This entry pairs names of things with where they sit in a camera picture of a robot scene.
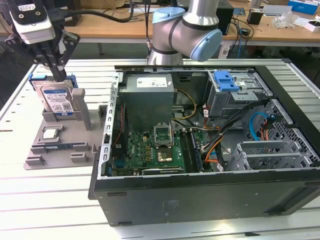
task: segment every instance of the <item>white sticker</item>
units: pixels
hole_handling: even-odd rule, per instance
[[[218,170],[219,170],[220,172],[223,172],[223,171],[224,171],[224,167],[221,166],[220,163],[218,163],[218,164],[216,165],[216,167],[218,168]]]
[[[165,77],[138,77],[137,88],[166,88],[167,79]]]
[[[36,5],[34,5],[34,4],[20,5],[20,6],[18,6],[18,9],[21,12],[32,11],[32,10],[36,9]]]
[[[58,149],[57,146],[45,146],[44,148],[45,149]]]
[[[221,57],[227,57],[229,54],[229,46],[223,47],[222,50],[220,50]]]
[[[246,86],[246,84],[243,81],[236,81],[235,84],[238,86]]]
[[[68,115],[74,110],[70,101],[66,99],[67,91],[64,89],[44,90],[46,102],[50,105],[55,114]]]
[[[205,118],[208,118],[209,117],[209,110],[208,109],[203,110],[203,115]]]
[[[66,51],[66,45],[64,43],[64,38],[62,37],[59,41],[59,52],[60,54],[63,54]]]

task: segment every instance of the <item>gray 3d printed holder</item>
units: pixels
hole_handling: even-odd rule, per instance
[[[106,106],[90,111],[85,90],[74,88],[77,104],[75,119],[57,119],[53,112],[42,112],[43,121],[30,148],[24,169],[53,169],[92,166],[102,142]]]

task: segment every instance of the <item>blue hard drive label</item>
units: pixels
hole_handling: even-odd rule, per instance
[[[46,102],[50,105],[53,113],[60,116],[73,114],[74,110],[68,100],[68,93],[65,89],[47,89],[44,90],[43,93]]]
[[[64,89],[57,89],[57,90],[44,90],[45,94],[65,94],[66,90]]]

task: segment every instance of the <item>open computer tower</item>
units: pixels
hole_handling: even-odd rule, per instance
[[[319,139],[265,66],[118,66],[91,188],[111,226],[289,215]]]

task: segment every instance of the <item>label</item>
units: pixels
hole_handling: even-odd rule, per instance
[[[165,77],[138,77],[136,79],[137,88],[166,88],[167,86]]]
[[[208,109],[203,110],[203,115],[205,118],[208,118],[209,117],[209,110]]]
[[[165,200],[161,203],[160,215],[161,216],[170,216],[177,213],[180,200]]]
[[[64,89],[44,90],[46,102],[55,114],[70,115],[74,112],[70,101],[66,99],[67,91]]]
[[[227,57],[229,54],[229,46],[222,46],[222,50],[220,50],[221,57]]]
[[[67,50],[66,45],[64,44],[64,35],[62,35],[59,41],[59,52],[60,54],[63,54],[66,50]]]
[[[243,81],[236,81],[235,84],[237,86],[246,86],[246,84]]]
[[[58,149],[57,146],[45,146],[44,148],[45,149]]]
[[[220,163],[218,163],[218,164],[216,165],[216,168],[217,168],[220,172],[223,172],[223,171],[224,171],[224,167],[221,166]]]
[[[31,11],[31,10],[36,9],[36,5],[34,5],[34,4],[20,5],[20,6],[18,6],[18,9],[21,12]]]

